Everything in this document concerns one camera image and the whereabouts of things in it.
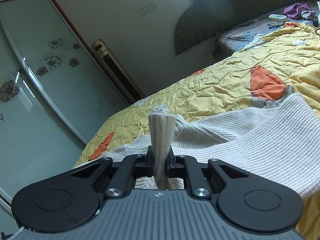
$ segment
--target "wall socket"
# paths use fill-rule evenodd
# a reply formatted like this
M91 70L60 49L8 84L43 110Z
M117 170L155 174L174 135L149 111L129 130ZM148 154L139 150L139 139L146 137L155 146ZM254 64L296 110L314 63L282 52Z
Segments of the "wall socket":
M156 9L158 5L154 1L147 2L144 6L140 7L138 9L138 12L142 15L145 16L148 14L150 11Z
M152 11L158 7L154 1L147 2L145 6L149 9L149 11Z
M150 10L147 8L146 5L144 5L144 6L142 6L142 7L140 7L140 8L138 9L138 12L139 12L142 16L145 16L147 13L150 12Z

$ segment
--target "eyeglasses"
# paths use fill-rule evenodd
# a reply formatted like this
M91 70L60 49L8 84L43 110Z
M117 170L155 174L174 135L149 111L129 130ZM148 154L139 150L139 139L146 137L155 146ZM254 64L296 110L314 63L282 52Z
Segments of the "eyeglasses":
M268 24L268 28L269 29L275 29L275 28L280 28L283 25L285 25L285 22L278 22L277 24L270 23L270 24Z

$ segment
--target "sliding wardrobe door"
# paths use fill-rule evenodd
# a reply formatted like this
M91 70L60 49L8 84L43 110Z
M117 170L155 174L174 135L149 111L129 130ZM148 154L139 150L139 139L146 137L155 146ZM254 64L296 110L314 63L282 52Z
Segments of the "sliding wardrobe door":
M70 170L84 144L44 102L1 29L0 66L0 187L13 197L31 183Z
M82 141L128 106L50 0L2 2L0 20L10 43Z
M18 229L14 218L0 207L0 232L4 232L5 235L11 235L17 232Z

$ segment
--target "metal screw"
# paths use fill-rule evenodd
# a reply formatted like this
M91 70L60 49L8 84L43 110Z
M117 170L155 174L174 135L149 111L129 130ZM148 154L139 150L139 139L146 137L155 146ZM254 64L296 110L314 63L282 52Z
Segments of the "metal screw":
M110 197L118 197L120 196L122 191L118 188L110 188L106 191L106 194Z
M199 197L204 197L209 195L209 190L205 189L205 188L197 188L195 189L195 191L193 192L196 196Z

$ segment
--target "white fabric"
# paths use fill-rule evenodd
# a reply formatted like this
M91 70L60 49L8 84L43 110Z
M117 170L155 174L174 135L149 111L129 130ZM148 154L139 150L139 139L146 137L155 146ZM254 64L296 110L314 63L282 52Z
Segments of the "white fabric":
M292 43L293 46L307 46L308 42L303 40L296 40Z
M131 145L101 157L121 161L130 154L146 154L150 143L150 136L138 136ZM175 155L191 155L203 163L219 158L290 187L302 197L319 190L320 120L299 93L277 108L249 107L192 123L178 115L172 149ZM140 178L136 188L156 189L156 185L152 178Z
M148 115L152 153L155 160L154 179L159 189L167 189L176 187L171 185L165 176L165 159L173 138L173 130L177 116L170 114L166 105L159 105L152 109Z
M302 19L311 20L311 21L318 21L318 17L316 16L316 13L313 11L304 10L304 11L301 11L300 14L301 14Z

